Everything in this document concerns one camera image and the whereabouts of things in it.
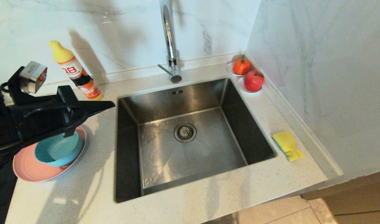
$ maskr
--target small white dish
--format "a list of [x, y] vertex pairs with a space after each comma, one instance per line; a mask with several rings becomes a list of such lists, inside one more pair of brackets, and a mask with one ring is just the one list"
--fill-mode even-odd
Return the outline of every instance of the small white dish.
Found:
[[244, 76], [244, 75], [237, 75], [236, 73], [233, 72], [233, 65], [234, 65], [234, 62], [230, 62], [229, 64], [226, 65], [226, 70], [227, 72], [229, 72], [230, 74], [234, 75], [234, 76], [237, 76], [237, 77], [241, 77], [241, 76]]
[[241, 78], [238, 79], [237, 85], [239, 86], [239, 88], [243, 92], [245, 92], [247, 94], [257, 94], [258, 92], [260, 92], [262, 90], [262, 88], [260, 90], [256, 91], [256, 92], [252, 92], [252, 91], [247, 90], [247, 88], [245, 88], [245, 85], [244, 85], [244, 77], [241, 77]]

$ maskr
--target sink basin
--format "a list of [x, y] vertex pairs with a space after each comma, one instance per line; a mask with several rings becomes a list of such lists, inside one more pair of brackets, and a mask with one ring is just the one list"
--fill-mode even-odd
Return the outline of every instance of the sink basin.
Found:
[[274, 156], [228, 78], [118, 100], [118, 203]]

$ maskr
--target bottle label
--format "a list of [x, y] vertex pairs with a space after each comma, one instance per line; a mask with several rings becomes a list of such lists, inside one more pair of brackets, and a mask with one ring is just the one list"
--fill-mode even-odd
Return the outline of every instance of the bottle label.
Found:
[[59, 63], [59, 65], [70, 78], [77, 78], [81, 74], [88, 75], [75, 56], [69, 61]]
[[87, 84], [77, 87], [86, 95], [88, 99], [93, 99], [100, 95], [100, 90], [97, 88], [92, 79]]

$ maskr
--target sink drain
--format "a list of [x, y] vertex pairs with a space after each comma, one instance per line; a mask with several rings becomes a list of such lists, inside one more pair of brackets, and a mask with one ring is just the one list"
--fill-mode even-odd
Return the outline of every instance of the sink drain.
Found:
[[181, 123], [176, 126], [174, 131], [175, 139], [183, 143], [191, 142], [196, 137], [196, 134], [196, 127], [190, 123]]

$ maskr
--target pink plate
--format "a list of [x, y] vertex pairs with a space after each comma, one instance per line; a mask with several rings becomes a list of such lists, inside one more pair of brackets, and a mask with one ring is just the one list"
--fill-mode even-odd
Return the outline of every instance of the pink plate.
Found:
[[79, 137], [84, 141], [84, 147], [72, 163], [62, 167], [52, 167], [39, 162], [34, 154], [35, 146], [37, 145], [35, 143], [20, 150], [13, 158], [13, 171], [15, 175], [21, 180], [36, 183], [55, 179], [65, 173], [82, 156], [87, 145], [86, 132], [83, 127], [78, 126], [75, 131], [78, 132]]

